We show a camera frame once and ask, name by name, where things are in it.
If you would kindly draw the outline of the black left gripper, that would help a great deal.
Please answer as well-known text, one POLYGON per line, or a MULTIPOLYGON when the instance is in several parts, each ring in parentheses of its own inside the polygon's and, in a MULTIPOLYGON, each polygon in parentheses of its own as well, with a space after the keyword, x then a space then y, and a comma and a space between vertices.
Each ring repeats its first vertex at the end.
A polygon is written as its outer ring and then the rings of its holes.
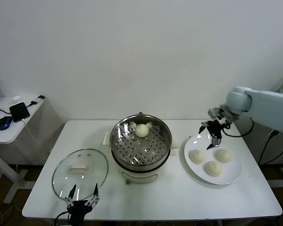
POLYGON ((83 224, 85 215, 90 213, 100 200, 98 184, 95 185, 93 194, 88 200, 74 201, 73 197, 76 190, 76 184, 70 190, 68 197, 65 198, 67 204, 67 211, 70 214, 69 223, 72 226, 81 226, 83 224))

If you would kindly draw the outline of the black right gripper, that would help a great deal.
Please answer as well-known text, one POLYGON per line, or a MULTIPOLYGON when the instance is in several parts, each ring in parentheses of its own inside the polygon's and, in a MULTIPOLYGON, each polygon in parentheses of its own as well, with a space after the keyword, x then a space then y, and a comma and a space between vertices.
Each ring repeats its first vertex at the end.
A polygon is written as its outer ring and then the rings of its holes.
POLYGON ((227 121, 223 124, 220 124, 218 120, 214 121, 205 121, 201 123, 201 126, 199 128, 199 133, 202 133, 205 129, 208 129, 211 138, 211 143, 207 147, 207 150, 218 147, 221 143, 221 132, 223 129, 230 129, 230 123, 227 121))

